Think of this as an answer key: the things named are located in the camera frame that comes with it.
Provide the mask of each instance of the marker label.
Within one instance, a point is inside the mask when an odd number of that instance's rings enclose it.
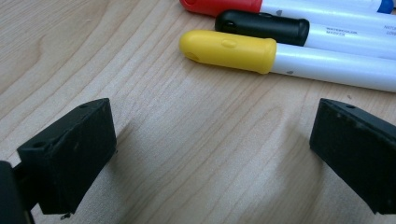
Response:
[[[384,29],[387,30],[387,35],[396,35],[396,26],[385,25]]]
[[[345,30],[345,29],[339,29],[339,28],[326,27],[326,34],[328,34],[328,35],[346,36],[346,35],[357,35],[358,32],[357,31]]]

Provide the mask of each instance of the marker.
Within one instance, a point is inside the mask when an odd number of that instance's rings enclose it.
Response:
[[[396,60],[396,36],[367,34],[304,19],[226,10],[216,17],[215,29],[235,35],[273,38],[281,44]]]
[[[393,0],[300,0],[330,7],[362,8],[370,12],[390,14],[393,10]]]
[[[360,30],[376,35],[396,37],[396,16],[351,10],[342,7],[323,7],[296,0],[180,0],[188,11],[218,16],[227,9],[264,12],[287,18],[304,18],[310,22],[334,27]]]
[[[179,47],[187,58],[198,63],[396,92],[396,62],[393,60],[202,30],[184,34]]]

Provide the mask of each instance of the light wood desk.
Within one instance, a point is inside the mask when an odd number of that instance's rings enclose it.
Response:
[[[119,152],[62,223],[396,223],[375,216],[308,145],[320,98],[396,124],[396,94],[179,52],[183,33],[213,27],[177,0],[3,1],[0,159],[16,165],[24,141],[108,97]]]

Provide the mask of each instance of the black plastic block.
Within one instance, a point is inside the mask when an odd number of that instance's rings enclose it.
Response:
[[[395,126],[354,105],[321,99],[310,146],[374,213],[396,213]]]
[[[80,105],[18,148],[43,214],[75,213],[116,150],[110,102]]]
[[[0,223],[31,223],[26,215],[11,164],[0,161]]]

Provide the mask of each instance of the screw hole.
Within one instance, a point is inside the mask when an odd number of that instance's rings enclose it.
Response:
[[[44,145],[46,145],[46,142],[37,142],[33,144],[33,147],[43,147]]]

